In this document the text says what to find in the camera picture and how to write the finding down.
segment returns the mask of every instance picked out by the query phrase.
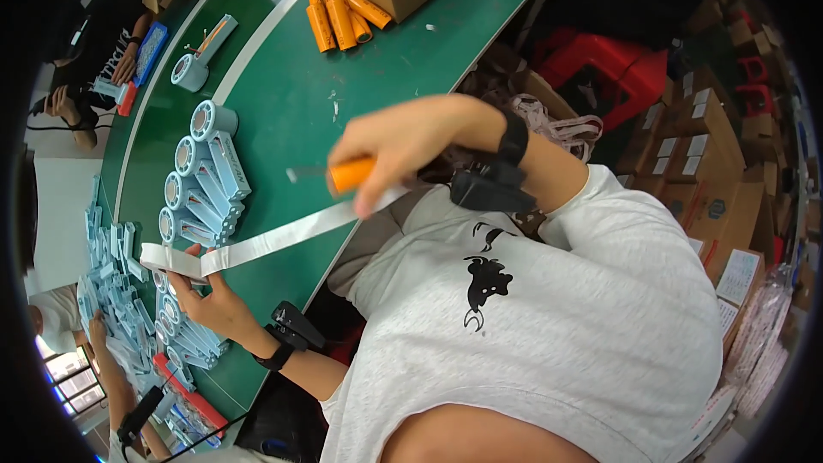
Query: finger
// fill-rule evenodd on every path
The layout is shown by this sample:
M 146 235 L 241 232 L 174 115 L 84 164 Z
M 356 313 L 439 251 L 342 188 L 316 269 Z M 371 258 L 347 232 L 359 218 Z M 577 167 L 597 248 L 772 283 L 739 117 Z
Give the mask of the finger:
M 375 168 L 357 189 L 357 195 L 355 195 L 357 216 L 367 219 L 374 211 L 380 197 L 389 187 L 399 182 L 405 174 L 406 171 L 400 164 L 387 161 L 385 157 L 378 158 Z
M 358 135 L 357 130 L 351 125 L 343 131 L 343 136 L 337 140 L 332 150 L 328 153 L 328 166 L 336 167 L 347 161 L 362 158 L 363 156 L 371 156 L 374 154 L 366 150 L 363 139 Z

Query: light blue plastic part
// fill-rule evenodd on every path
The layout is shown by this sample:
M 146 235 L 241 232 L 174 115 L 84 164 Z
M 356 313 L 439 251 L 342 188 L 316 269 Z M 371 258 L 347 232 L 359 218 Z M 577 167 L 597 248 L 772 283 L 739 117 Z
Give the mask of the light blue plastic part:
M 212 161 L 208 159 L 200 160 L 200 164 L 194 172 L 194 177 L 224 221 L 228 222 L 230 219 L 236 221 L 240 217 L 240 214 L 245 210 L 245 206 L 240 201 L 229 201 L 229 197 L 223 191 L 223 185 L 217 175 L 217 168 Z
M 217 168 L 217 176 L 229 201 L 240 201 L 252 192 L 246 174 L 234 150 L 234 142 L 223 130 L 216 130 L 208 141 L 211 160 Z

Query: black cable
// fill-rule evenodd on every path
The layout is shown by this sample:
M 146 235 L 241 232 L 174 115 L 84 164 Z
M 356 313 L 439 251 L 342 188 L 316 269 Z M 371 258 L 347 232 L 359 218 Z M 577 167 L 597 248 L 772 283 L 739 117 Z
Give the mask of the black cable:
M 213 437 L 214 435 L 216 435 L 216 434 L 220 433 L 221 431 L 223 431 L 223 430 L 225 430 L 225 429 L 227 429 L 227 428 L 229 428 L 229 427 L 232 427 L 232 425 L 233 425 L 233 424 L 237 424 L 237 423 L 238 423 L 238 422 L 240 422 L 243 418 L 246 418 L 246 415 L 248 415 L 248 414 L 249 414 L 249 412 L 248 412 L 248 411 L 246 411 L 246 412 L 245 412 L 245 413 L 243 413 L 241 416 L 239 416 L 239 417 L 235 418 L 234 420 L 232 420 L 231 422 L 227 423 L 227 424 L 226 424 L 226 425 L 224 425 L 223 427 L 220 427 L 219 429 L 215 429 L 215 430 L 214 430 L 214 431 L 212 431 L 211 433 L 209 433 L 209 434 L 207 434 L 206 436 L 204 436 L 204 437 L 200 438 L 199 440 L 197 440 L 195 443 L 193 443 L 193 444 L 189 445 L 187 448 L 182 449 L 180 452 L 178 452 L 177 454 L 173 455 L 172 457 L 169 457 L 169 458 L 166 458 L 166 459 L 162 460 L 160 463 L 168 463 L 169 461 L 173 460 L 174 458 L 177 458 L 177 457 L 178 457 L 178 456 L 180 456 L 181 454 L 185 454 L 186 452 L 190 451 L 191 449 L 196 448 L 198 445 L 200 445 L 201 443 L 205 442 L 207 439 L 209 439 L 209 438 Z

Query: label on box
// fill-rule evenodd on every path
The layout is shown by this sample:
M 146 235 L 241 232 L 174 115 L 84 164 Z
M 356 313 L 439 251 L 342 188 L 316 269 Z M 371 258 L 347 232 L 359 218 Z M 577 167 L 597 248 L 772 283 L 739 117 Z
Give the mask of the label on box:
M 706 142 L 709 141 L 709 135 L 697 135 L 691 138 L 689 144 L 689 151 L 685 153 L 686 156 L 702 156 L 703 150 L 706 148 Z
M 699 91 L 697 95 L 694 96 L 694 102 L 691 104 L 692 106 L 697 106 L 698 104 L 705 104 L 709 100 L 709 93 L 711 93 L 712 88 L 707 87 L 705 90 Z
M 643 123 L 643 129 L 649 129 L 652 127 L 654 123 L 654 118 L 658 115 L 658 111 L 660 108 L 663 107 L 663 104 L 658 102 L 657 104 L 653 105 L 649 110 L 646 112 L 646 121 Z
M 717 287 L 718 297 L 725 298 L 728 302 L 743 304 L 751 287 L 751 282 L 755 279 L 757 265 L 760 263 L 760 256 L 748 252 L 733 250 L 728 258 L 726 269 Z
M 667 138 L 660 142 L 660 150 L 658 150 L 658 158 L 667 158 L 672 155 L 674 144 L 677 143 L 676 138 Z
M 703 249 L 703 240 L 695 240 L 694 238 L 689 238 L 689 245 L 694 250 L 694 253 L 698 256 L 700 255 L 700 251 Z
M 694 112 L 691 114 L 692 118 L 703 118 L 706 114 L 706 103 L 703 102 L 702 104 L 698 104 L 694 106 Z
M 700 166 L 700 156 L 692 156 L 691 158 L 685 160 L 685 165 L 683 165 L 683 175 L 684 176 L 693 176 L 697 173 L 697 167 Z
M 720 299 L 718 299 L 718 306 L 720 307 L 720 328 L 723 329 L 723 337 L 725 338 L 728 330 L 732 329 L 732 324 L 734 324 L 734 319 L 737 318 L 739 310 Z
M 666 171 L 666 165 L 668 165 L 668 158 L 658 159 L 658 163 L 654 165 L 654 170 L 652 171 L 652 173 L 656 176 L 659 176 L 664 171 Z

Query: black wrist strap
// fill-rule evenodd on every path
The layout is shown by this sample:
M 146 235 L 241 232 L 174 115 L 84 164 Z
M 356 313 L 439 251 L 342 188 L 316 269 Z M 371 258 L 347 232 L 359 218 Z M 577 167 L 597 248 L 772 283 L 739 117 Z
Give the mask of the black wrist strap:
M 268 331 L 268 334 L 274 336 L 275 339 L 277 338 L 277 336 L 274 334 L 274 325 L 267 324 L 265 329 L 266 331 Z M 264 366 L 265 368 L 268 368 L 272 372 L 280 372 L 280 369 L 283 368 L 283 365 L 285 365 L 285 362 L 289 360 L 289 358 L 291 357 L 291 353 L 293 352 L 294 347 L 292 345 L 281 343 L 280 347 L 276 351 L 274 351 L 274 354 L 269 359 L 262 359 L 254 355 L 253 356 L 254 360 L 262 366 Z
M 500 138 L 497 157 L 517 168 L 529 145 L 529 128 L 526 121 L 513 111 L 503 110 L 503 116 L 506 118 L 506 131 Z

